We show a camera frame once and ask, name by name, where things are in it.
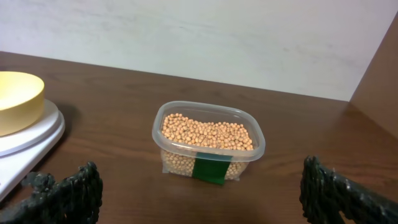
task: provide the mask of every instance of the white scale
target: white scale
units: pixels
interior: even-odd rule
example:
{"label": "white scale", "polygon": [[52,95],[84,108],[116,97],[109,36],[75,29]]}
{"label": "white scale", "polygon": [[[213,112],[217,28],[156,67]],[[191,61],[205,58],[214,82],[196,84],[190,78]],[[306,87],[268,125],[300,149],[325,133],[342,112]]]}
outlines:
{"label": "white scale", "polygon": [[0,202],[61,138],[65,120],[57,106],[44,101],[44,113],[34,124],[0,137]]}

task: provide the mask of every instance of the yellow bowl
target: yellow bowl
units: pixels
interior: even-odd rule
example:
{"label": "yellow bowl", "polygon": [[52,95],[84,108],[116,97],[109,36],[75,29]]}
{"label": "yellow bowl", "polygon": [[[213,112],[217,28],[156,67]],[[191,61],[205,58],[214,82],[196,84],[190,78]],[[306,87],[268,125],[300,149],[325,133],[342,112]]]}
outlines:
{"label": "yellow bowl", "polygon": [[0,72],[0,136],[22,130],[44,110],[44,82],[22,72]]}

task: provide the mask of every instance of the green tape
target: green tape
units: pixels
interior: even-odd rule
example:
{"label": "green tape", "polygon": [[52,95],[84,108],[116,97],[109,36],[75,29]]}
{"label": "green tape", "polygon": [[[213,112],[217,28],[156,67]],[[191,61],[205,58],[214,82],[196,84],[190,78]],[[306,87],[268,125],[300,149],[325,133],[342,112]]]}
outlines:
{"label": "green tape", "polygon": [[220,156],[198,152],[193,166],[192,177],[214,184],[223,185],[225,182],[225,174],[228,170],[230,161],[215,161],[209,159],[200,159],[201,157],[215,157],[215,159],[231,160],[232,156]]}

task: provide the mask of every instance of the clear plastic container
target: clear plastic container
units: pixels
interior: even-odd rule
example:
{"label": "clear plastic container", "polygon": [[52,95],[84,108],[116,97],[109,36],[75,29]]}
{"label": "clear plastic container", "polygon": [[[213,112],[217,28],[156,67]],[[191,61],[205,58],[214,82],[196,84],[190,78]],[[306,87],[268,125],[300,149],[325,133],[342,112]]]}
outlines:
{"label": "clear plastic container", "polygon": [[[252,151],[217,149],[184,144],[167,139],[161,128],[166,116],[181,113],[190,119],[207,122],[243,124],[252,140]],[[259,159],[265,151],[266,141],[257,121],[248,113],[225,106],[172,101],[160,107],[152,128],[152,137],[161,148],[163,172],[192,176],[195,159],[231,162],[225,179],[239,179],[249,162]]]}

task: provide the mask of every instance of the wooden table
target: wooden table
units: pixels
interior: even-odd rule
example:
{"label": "wooden table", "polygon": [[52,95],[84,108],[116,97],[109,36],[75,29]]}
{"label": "wooden table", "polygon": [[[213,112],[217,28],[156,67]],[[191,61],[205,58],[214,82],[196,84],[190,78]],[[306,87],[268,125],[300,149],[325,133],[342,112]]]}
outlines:
{"label": "wooden table", "polygon": [[[306,223],[299,195],[308,155],[398,201],[398,140],[347,102],[4,52],[0,70],[43,78],[67,130],[36,169],[60,180],[96,162],[104,181],[99,223]],[[266,153],[224,186],[163,174],[151,129],[173,100],[248,112]],[[11,202],[29,192],[15,191]]]}

